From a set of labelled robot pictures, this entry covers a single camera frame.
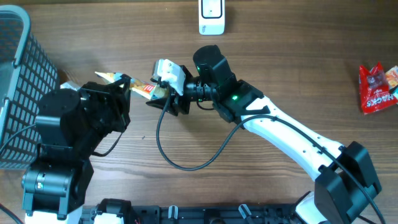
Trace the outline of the red snack bag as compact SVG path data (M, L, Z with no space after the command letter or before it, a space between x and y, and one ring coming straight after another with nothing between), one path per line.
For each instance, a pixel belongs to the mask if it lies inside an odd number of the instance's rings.
M389 90L390 86L380 62L370 70L364 65L359 66L359 96L364 114L375 113L395 105L397 98Z

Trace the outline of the orange tissue pack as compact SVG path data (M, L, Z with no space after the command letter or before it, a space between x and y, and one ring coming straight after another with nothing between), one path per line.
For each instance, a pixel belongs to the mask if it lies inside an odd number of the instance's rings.
M388 82L389 88L394 88L398 85L398 66L392 67L385 73L386 80Z

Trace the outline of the teal tissue pack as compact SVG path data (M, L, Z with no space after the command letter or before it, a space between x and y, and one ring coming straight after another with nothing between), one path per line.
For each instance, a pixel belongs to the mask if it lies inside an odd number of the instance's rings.
M389 90L390 94L393 95L396 99L398 99L398 86L391 88Z

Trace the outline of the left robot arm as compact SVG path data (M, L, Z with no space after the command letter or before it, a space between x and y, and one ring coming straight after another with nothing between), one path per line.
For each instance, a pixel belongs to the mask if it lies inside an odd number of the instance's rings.
M78 223L94 173L90 156L109 133L130 123L131 79L62 88L39 101L38 155L22 177L26 223Z

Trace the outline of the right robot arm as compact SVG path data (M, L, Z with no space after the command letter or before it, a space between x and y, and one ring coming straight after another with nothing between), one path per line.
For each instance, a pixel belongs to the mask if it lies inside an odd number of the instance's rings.
M382 187L368 150L325 138L278 109L262 91L238 80L216 45L193 55L198 71L167 59L155 62L152 81L165 95L149 102L163 113L188 114L191 102L210 101L212 109L237 128L257 134L294 160L315 187L290 209L297 223L351 223L375 206Z

